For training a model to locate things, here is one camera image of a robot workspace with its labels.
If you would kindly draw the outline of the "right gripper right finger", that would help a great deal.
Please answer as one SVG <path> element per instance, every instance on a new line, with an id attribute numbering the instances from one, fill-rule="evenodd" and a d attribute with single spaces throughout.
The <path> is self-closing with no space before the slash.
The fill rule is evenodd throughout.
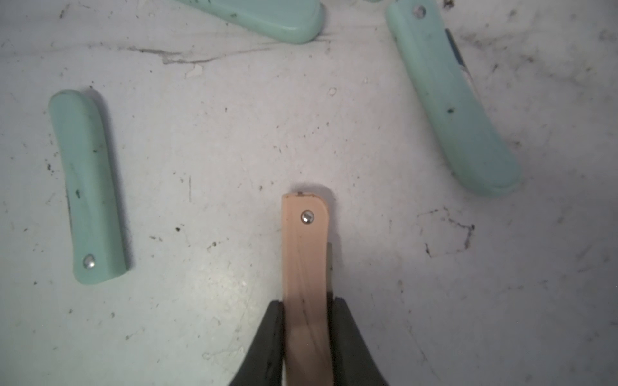
<path id="1" fill-rule="evenodd" d="M 334 385 L 387 385 L 373 360 L 347 302 L 330 302 L 330 344 Z"/>

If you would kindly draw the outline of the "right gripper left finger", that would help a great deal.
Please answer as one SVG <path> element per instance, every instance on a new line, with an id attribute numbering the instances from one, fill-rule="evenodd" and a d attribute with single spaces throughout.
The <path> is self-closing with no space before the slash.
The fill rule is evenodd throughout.
<path id="1" fill-rule="evenodd" d="M 248 352 L 230 386 L 281 386 L 285 344 L 284 308 L 269 303 Z"/>

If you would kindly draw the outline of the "pink knife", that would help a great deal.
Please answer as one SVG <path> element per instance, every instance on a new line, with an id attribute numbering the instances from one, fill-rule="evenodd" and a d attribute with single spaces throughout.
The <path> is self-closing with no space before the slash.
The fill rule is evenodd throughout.
<path id="1" fill-rule="evenodd" d="M 282 198 L 283 307 L 288 385 L 333 385 L 328 329 L 326 202 L 312 193 Z"/>

